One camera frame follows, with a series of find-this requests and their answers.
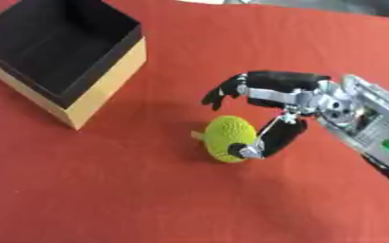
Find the green ball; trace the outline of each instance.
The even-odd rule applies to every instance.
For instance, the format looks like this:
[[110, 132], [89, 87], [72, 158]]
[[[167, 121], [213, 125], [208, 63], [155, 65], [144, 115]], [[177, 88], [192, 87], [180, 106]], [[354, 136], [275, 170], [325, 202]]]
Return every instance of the green ball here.
[[206, 128], [204, 134], [204, 142], [211, 156], [227, 163], [244, 160], [228, 153], [231, 144], [250, 144], [255, 139], [255, 128], [247, 121], [234, 116], [222, 116], [214, 119]]

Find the black box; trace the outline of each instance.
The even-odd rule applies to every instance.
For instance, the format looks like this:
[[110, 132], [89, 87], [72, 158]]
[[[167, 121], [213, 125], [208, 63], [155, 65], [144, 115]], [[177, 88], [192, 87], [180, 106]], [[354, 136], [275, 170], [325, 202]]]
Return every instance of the black box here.
[[0, 14], [0, 80], [76, 129], [145, 60], [140, 23], [101, 0], [22, 0]]

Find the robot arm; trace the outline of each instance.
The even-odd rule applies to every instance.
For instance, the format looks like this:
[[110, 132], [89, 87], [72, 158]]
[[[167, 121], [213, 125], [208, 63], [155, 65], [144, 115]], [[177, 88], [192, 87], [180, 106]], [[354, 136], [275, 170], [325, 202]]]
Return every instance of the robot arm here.
[[306, 131], [303, 117], [314, 116], [389, 178], [389, 91], [354, 75], [345, 75], [336, 84], [323, 75], [256, 71], [230, 78], [202, 103], [217, 110], [226, 96], [241, 95], [250, 104], [283, 112], [260, 129], [253, 144], [232, 144], [229, 154], [242, 159], [269, 157]]

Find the beige box side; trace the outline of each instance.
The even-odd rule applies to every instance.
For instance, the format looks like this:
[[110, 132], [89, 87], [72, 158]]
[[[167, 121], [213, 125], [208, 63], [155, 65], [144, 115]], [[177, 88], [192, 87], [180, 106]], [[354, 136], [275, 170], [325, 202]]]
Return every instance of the beige box side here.
[[146, 62], [146, 42], [142, 38], [107, 73], [90, 87], [65, 113], [72, 126], [81, 128], [122, 85]]
[[53, 116], [59, 118], [62, 122], [71, 125], [69, 117], [65, 113], [65, 110], [61, 108], [56, 103], [51, 102], [49, 99], [45, 98], [41, 94], [35, 92], [33, 89], [24, 85], [22, 82], [18, 81], [13, 76], [9, 75], [8, 72], [0, 68], [0, 80], [4, 83], [11, 86], [14, 90], [26, 96], [28, 99], [38, 104], [46, 111], [51, 113]]
[[146, 61], [142, 38], [67, 109], [61, 108], [0, 68], [0, 80], [69, 126], [80, 129]]

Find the red table surface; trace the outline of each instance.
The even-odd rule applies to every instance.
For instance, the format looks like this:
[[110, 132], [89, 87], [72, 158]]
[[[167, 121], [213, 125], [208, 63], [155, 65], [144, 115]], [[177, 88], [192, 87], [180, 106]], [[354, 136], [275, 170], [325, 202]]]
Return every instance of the red table surface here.
[[[0, 10], [13, 3], [0, 0]], [[308, 9], [112, 0], [148, 59], [80, 132], [0, 83], [0, 243], [389, 242], [389, 180], [314, 121], [267, 160], [214, 163], [199, 100], [254, 69], [355, 73], [389, 89], [389, 19]]]

